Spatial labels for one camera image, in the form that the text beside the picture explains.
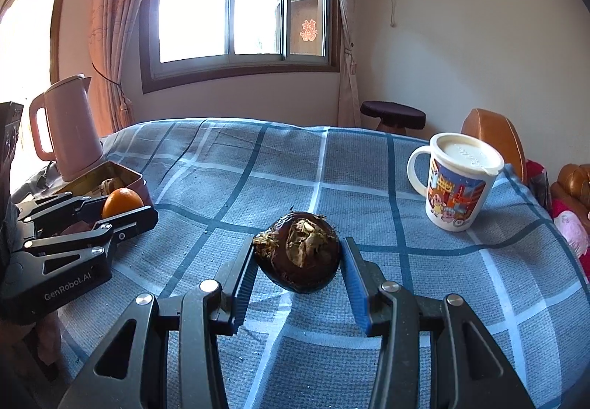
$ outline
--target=kettle lid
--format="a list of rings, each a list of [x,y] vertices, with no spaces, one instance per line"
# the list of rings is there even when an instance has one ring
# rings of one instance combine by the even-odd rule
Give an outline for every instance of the kettle lid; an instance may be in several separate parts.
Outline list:
[[[69,76],[67,78],[64,78],[63,80],[58,81],[57,83],[52,84],[47,90],[45,90],[45,93],[50,92],[52,89],[57,88],[58,86],[61,86],[62,84],[70,83],[70,81],[74,81],[74,80],[83,80],[84,78],[86,78],[86,77],[82,73],[75,74],[73,76]]]

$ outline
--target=stool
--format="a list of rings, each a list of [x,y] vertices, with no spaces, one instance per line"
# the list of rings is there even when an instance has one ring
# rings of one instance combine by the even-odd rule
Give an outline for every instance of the stool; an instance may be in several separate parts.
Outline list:
[[[377,131],[405,135],[406,128],[423,129],[426,113],[411,106],[387,101],[365,101],[361,106],[363,115],[381,118]]]

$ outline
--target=blue plaid blanket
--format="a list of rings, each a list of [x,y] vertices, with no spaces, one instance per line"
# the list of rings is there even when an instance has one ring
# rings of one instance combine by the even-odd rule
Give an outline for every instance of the blue plaid blanket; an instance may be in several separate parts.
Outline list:
[[[576,258],[509,167],[468,231],[433,225],[406,176],[422,144],[363,129],[229,119],[150,122],[109,136],[108,158],[144,174],[159,223],[119,246],[110,282],[60,310],[66,372],[76,375],[137,294],[186,292],[293,208],[325,215],[415,294],[461,294],[536,406],[558,407],[590,361],[590,295]],[[423,181],[427,170],[419,159]],[[420,342],[426,408],[429,339]],[[178,406],[176,343],[172,337],[169,407]],[[244,326],[219,337],[229,406],[366,408],[379,344],[355,325],[340,273],[318,293],[299,295],[258,272]]]

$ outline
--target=pink electric kettle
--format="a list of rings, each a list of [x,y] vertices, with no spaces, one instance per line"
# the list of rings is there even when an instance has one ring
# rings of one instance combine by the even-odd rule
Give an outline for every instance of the pink electric kettle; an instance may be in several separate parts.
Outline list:
[[[70,76],[52,84],[29,107],[29,121],[37,156],[55,161],[64,181],[72,181],[104,161],[103,149],[86,95],[91,78]],[[39,138],[37,111],[45,109],[53,152],[44,151]]]

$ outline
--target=window frame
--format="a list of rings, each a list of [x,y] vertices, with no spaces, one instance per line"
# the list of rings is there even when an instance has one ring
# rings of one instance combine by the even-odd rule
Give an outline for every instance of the window frame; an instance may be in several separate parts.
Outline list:
[[[229,20],[227,53],[220,56],[160,62],[159,0],[142,0],[139,11],[139,57],[143,93],[150,93],[198,81],[243,76],[246,74],[287,73],[297,71],[340,71],[340,11],[338,0],[324,0],[324,56],[290,53],[290,0],[281,0],[283,10],[281,42],[278,54],[236,55],[233,42],[235,0],[226,0]]]

